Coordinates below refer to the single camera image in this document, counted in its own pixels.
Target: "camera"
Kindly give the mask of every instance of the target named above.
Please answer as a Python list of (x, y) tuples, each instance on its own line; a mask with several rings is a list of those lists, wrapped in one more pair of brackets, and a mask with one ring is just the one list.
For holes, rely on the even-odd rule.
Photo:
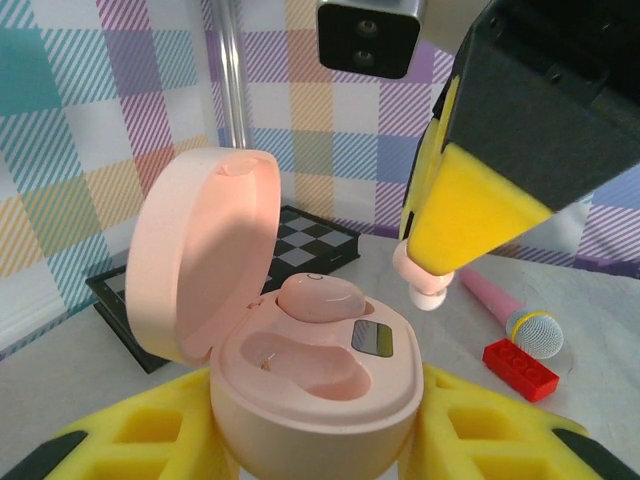
[(374, 77), (406, 76), (426, 5), (426, 0), (320, 0), (320, 63)]

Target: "pink earbud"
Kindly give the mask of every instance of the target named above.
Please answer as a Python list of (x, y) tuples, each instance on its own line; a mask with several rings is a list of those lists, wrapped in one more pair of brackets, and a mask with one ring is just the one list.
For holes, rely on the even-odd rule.
[(328, 323), (364, 315), (367, 300), (353, 283), (315, 273), (298, 273), (285, 280), (278, 306), (301, 322)]
[(447, 287), (453, 281), (453, 272), (442, 276), (431, 275), (416, 265), (407, 254), (404, 240), (393, 252), (393, 267), (409, 282), (409, 296), (420, 310), (435, 310), (447, 296)]

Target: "white earbud tip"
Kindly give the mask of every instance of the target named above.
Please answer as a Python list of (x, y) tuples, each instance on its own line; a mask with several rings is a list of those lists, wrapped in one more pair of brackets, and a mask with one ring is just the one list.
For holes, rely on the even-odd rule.
[(442, 292), (436, 295), (425, 295), (424, 293), (416, 290), (413, 285), (409, 285), (409, 297), (413, 304), (420, 310), (430, 312), (442, 305), (444, 299), (447, 297), (447, 289), (445, 288)]

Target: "yellow foam gripper pad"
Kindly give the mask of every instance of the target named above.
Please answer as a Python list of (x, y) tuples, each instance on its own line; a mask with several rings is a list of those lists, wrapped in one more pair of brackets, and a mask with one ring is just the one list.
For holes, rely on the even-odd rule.
[(409, 256), (434, 275), (463, 267), (553, 214), (462, 146), (444, 144), (458, 85), (455, 77), (440, 121), (425, 136), (402, 213), (405, 221), (413, 213)]
[(88, 436), (47, 480), (237, 480), (199, 370), (75, 422)]
[[(425, 393), (398, 458), (401, 480), (595, 480), (553, 433), (575, 422), (424, 365)], [(209, 370), (185, 375), (59, 432), (88, 435), (47, 480), (237, 480), (209, 400)]]
[(401, 480), (596, 480), (553, 433), (587, 435), (575, 422), (425, 365), (414, 433), (398, 460)]

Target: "plaid backdrop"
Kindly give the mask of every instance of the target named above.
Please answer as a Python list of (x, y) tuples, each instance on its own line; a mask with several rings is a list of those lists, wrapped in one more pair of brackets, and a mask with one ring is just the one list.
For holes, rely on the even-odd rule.
[[(122, 261), (167, 162), (226, 143), (212, 11), (199, 1), (0, 1), (0, 358), (93, 301), (85, 278)], [(314, 1), (238, 2), (252, 134), (278, 158), (285, 199), (396, 236), (452, 58), (422, 43), (402, 81), (330, 72)], [(639, 175), (499, 253), (638, 276)]]
[(217, 143), (211, 14), (191, 4), (0, 2), (4, 355), (92, 302), (158, 173)]

